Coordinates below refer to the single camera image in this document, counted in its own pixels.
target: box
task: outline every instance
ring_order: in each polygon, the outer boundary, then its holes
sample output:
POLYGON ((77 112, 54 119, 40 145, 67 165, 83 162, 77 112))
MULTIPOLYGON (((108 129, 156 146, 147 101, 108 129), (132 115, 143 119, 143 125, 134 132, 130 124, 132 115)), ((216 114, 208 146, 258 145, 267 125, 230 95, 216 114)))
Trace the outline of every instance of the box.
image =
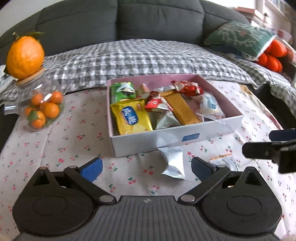
POLYGON ((171 81, 173 80, 196 82, 204 91, 211 92, 227 118, 219 121, 207 121, 192 125, 115 136, 113 124, 116 125, 116 122, 112 123, 111 110, 107 106, 109 137, 116 156, 133 155, 155 151, 160 147, 181 146, 187 143, 203 141, 219 135, 232 133, 241 127, 243 114, 215 87, 196 74, 145 75, 109 80, 107 83, 107 103, 110 103, 110 85, 113 83, 130 81, 135 88, 138 88, 142 83, 146 83, 152 90, 157 87, 172 85, 171 81))

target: glass jar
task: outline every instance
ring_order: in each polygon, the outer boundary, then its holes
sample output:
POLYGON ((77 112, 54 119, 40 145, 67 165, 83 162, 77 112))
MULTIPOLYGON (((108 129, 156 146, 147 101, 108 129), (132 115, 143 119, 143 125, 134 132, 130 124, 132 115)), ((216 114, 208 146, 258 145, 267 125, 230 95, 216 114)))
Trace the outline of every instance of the glass jar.
POLYGON ((32 131, 43 130, 56 122, 64 112, 64 94, 66 90, 57 79, 49 78, 41 67, 33 75, 18 80, 16 85, 19 89, 17 101, 4 104, 4 114, 16 113, 20 118, 27 119, 27 127, 32 131))

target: green pillow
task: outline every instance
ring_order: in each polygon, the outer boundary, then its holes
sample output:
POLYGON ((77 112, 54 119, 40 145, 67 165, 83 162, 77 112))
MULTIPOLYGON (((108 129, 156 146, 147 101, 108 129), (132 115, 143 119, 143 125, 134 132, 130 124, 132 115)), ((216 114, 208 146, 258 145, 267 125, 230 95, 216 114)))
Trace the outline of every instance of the green pillow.
POLYGON ((211 33, 204 43, 226 44, 238 49, 244 56, 249 56, 250 60, 256 60, 274 38, 275 34, 268 30, 231 21, 211 33))

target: cherry print tablecloth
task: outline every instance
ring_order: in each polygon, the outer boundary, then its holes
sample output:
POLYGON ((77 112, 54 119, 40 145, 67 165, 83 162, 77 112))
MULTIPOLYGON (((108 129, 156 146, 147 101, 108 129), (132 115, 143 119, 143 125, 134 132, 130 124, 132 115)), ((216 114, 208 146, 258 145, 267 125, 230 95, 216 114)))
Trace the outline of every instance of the cherry print tablecloth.
POLYGON ((246 166, 256 167, 275 193, 283 209, 276 234, 282 238, 287 233, 296 233, 293 211, 296 175, 279 175, 277 166, 270 161, 246 159, 241 151, 247 141, 269 141, 269 132, 277 127, 264 114, 264 108, 258 108, 258 100, 248 98, 238 84, 210 83, 245 116, 235 133, 182 146, 186 180, 161 174, 166 162, 158 151, 114 157, 108 138, 105 90, 91 89, 67 95, 65 113, 48 129, 30 132, 24 126, 25 120, 18 120, 0 154, 0 233, 10 239, 18 235, 12 218, 13 205, 40 166, 62 171, 69 165, 81 166, 99 156, 104 168, 94 183, 116 198, 121 195, 173 195, 177 198, 200 183, 190 168, 194 156, 208 161, 226 153, 234 156, 241 170, 246 166))

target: gray sofa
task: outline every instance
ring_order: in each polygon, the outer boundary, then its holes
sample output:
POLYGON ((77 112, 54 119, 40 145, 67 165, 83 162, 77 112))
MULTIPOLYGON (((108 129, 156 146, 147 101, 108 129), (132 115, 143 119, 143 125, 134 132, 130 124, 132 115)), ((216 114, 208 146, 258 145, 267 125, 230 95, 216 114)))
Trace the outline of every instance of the gray sofa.
POLYGON ((201 44, 224 23, 248 24, 240 13, 204 0, 65 0, 48 6, 0 37, 0 64, 13 32, 44 32, 46 56, 122 39, 173 40, 201 44))

